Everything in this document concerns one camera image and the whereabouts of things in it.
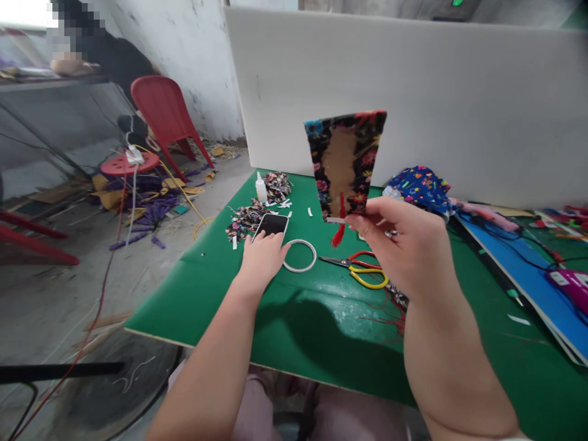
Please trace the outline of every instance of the person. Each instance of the person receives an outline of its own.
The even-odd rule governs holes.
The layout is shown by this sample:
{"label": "person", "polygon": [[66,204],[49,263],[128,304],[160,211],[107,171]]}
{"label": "person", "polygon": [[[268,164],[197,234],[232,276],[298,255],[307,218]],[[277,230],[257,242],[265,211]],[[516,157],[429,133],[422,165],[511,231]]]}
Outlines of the person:
{"label": "person", "polygon": [[136,115],[120,115],[117,119],[127,143],[150,147],[147,144],[149,128],[133,100],[130,87],[140,77],[161,75],[160,69],[133,43],[106,31],[80,0],[51,2],[63,22],[65,35],[72,41],[72,51],[54,55],[51,70],[65,77],[76,77],[95,73],[93,65],[99,65],[102,73],[122,89],[136,111]]}
{"label": "person", "polygon": [[[443,219],[379,197],[367,201],[365,216],[352,214],[345,221],[365,238],[390,281],[410,299],[404,364],[432,439],[526,439],[459,287]],[[388,239],[384,232],[390,230],[398,236]],[[171,386],[148,441],[279,439],[271,429],[271,405],[268,410],[259,400],[263,390],[255,389],[260,382],[247,374],[247,367],[255,312],[288,252],[282,239],[281,233],[261,233],[253,242],[246,238],[241,269]],[[319,391],[311,440],[408,439],[398,425],[386,425],[398,419],[394,403],[348,391],[334,397],[335,388]],[[255,421],[247,426],[244,420]]]}

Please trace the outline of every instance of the blue board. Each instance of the blue board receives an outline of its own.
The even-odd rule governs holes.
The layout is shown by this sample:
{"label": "blue board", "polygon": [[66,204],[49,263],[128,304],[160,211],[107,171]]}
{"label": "blue board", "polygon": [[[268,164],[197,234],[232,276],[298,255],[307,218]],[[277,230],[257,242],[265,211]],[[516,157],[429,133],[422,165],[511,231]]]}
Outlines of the blue board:
{"label": "blue board", "polygon": [[502,237],[516,239],[502,241],[478,225],[468,222],[469,216],[458,215],[458,219],[502,267],[507,276],[520,287],[521,294],[533,303],[540,315],[547,317],[547,325],[559,334],[583,364],[588,364],[588,326],[578,318],[570,300],[547,280],[547,272],[526,263],[506,243],[536,265],[546,268],[551,262],[545,260],[526,240],[516,239],[516,235],[488,226],[487,228]]}

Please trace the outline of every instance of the green table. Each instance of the green table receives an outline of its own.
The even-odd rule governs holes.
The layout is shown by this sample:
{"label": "green table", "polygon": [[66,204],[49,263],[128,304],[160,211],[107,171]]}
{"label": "green table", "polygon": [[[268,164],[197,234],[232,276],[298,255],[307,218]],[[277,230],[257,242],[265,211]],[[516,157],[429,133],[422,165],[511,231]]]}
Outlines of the green table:
{"label": "green table", "polygon": [[[228,206],[250,205],[255,177],[254,173]],[[347,230],[342,244],[332,250],[330,239],[336,226],[322,221],[314,179],[298,175],[290,175],[290,179],[293,205],[279,209],[282,214],[293,211],[286,240],[305,239],[319,255],[337,258],[366,249],[366,243]],[[380,191],[372,188],[370,197]],[[234,251],[225,233],[232,217],[228,206],[128,320],[128,330],[196,345],[241,264],[243,243]],[[309,217],[308,207],[313,217]],[[459,281],[478,319],[484,347],[525,433],[537,441],[585,440],[585,372],[554,345],[539,319],[507,297],[466,243],[453,235],[451,240]],[[308,265],[310,259],[310,250],[301,244],[294,245],[287,257],[297,268]],[[397,338],[395,327],[362,319],[386,317],[368,305],[379,307],[383,300],[383,290],[362,287],[345,268],[318,260],[302,274],[282,268],[260,304],[251,361],[415,405],[404,370],[402,344],[381,344]],[[526,317],[533,325],[516,323],[507,314]]]}

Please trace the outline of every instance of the red tassel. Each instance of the red tassel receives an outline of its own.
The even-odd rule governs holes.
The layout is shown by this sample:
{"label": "red tassel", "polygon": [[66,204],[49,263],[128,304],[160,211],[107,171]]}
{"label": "red tassel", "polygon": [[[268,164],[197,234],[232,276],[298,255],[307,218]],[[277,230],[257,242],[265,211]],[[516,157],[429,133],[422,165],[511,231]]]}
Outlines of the red tassel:
{"label": "red tassel", "polygon": [[[339,212],[339,216],[341,219],[345,219],[345,197],[343,196],[343,192],[341,192],[341,210]],[[331,239],[331,248],[337,248],[341,245],[343,241],[343,235],[345,234],[345,224],[339,224],[339,229],[337,233]]]}

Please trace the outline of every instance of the yellow scissors handle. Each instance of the yellow scissors handle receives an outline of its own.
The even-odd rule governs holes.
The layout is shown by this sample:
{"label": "yellow scissors handle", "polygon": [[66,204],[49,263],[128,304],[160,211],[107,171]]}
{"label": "yellow scissors handle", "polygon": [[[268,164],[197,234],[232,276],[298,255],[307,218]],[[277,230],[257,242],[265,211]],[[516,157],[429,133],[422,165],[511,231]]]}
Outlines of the yellow scissors handle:
{"label": "yellow scissors handle", "polygon": [[[369,289],[382,289],[384,288],[384,286],[388,285],[388,278],[386,277],[386,274],[384,274],[384,272],[381,269],[375,269],[375,268],[355,268],[354,266],[350,266],[349,267],[349,274],[351,274],[351,276],[357,280],[359,283],[361,283],[361,285],[365,286],[366,288]],[[384,276],[384,281],[381,284],[378,285],[374,285],[374,284],[369,284],[367,283],[365,280],[363,280],[361,277],[359,277],[359,275],[357,273],[363,274],[363,273],[380,273],[382,276]]]}

